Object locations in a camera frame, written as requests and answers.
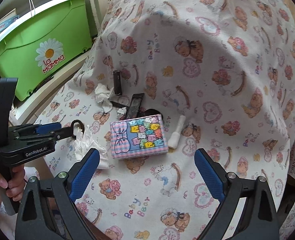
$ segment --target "daisy sticker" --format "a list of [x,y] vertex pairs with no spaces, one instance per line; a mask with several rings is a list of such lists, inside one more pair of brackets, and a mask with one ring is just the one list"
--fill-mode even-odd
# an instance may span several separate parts
[[36,52],[39,55],[35,60],[38,61],[38,66],[42,67],[44,74],[65,60],[63,44],[56,39],[49,38],[48,41],[41,42]]

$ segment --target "white daisy flower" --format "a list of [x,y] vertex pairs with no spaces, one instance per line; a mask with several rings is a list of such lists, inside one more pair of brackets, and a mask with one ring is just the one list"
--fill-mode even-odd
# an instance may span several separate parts
[[36,52],[39,54],[35,60],[38,61],[38,66],[44,65],[48,59],[53,62],[58,57],[63,55],[63,44],[56,39],[49,38],[48,41],[41,42],[40,47],[36,49]]

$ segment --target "screw head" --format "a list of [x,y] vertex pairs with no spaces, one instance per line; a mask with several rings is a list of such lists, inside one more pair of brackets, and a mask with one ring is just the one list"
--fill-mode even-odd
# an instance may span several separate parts
[[32,176],[32,177],[30,177],[30,178],[28,179],[28,181],[29,181],[29,182],[34,182],[34,181],[36,181],[36,177],[35,177],[35,176]]
[[234,172],[229,172],[227,175],[228,175],[228,177],[230,179],[235,179],[236,178],[236,174]]
[[67,175],[67,173],[66,173],[65,171],[62,171],[62,172],[60,172],[60,173],[58,174],[58,177],[59,177],[60,179],[64,179],[64,178],[66,177],[66,175]]
[[258,179],[260,180],[260,182],[266,182],[266,178],[263,176],[259,176]]

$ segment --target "blue rubber grip pad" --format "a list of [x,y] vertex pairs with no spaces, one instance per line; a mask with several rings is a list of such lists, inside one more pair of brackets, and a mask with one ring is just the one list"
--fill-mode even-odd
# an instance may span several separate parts
[[86,190],[98,164],[100,163],[100,153],[98,150],[92,152],[91,156],[84,163],[79,173],[71,183],[70,198],[74,203],[75,200],[81,198]]
[[62,128],[62,125],[59,122],[54,122],[54,123],[40,125],[38,128],[35,129],[35,131],[38,134],[47,134],[49,132],[52,132],[61,128]]
[[200,150],[195,152],[194,161],[212,197],[222,203],[225,199],[223,183]]

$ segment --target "white cylindrical object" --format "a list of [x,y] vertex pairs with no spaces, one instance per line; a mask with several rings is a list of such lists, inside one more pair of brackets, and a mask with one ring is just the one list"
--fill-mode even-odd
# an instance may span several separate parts
[[178,119],[177,126],[175,129],[175,132],[172,133],[171,138],[168,141],[168,147],[172,149],[176,149],[178,145],[178,141],[181,136],[181,130],[183,128],[184,122],[185,122],[185,115],[181,115],[180,118]]

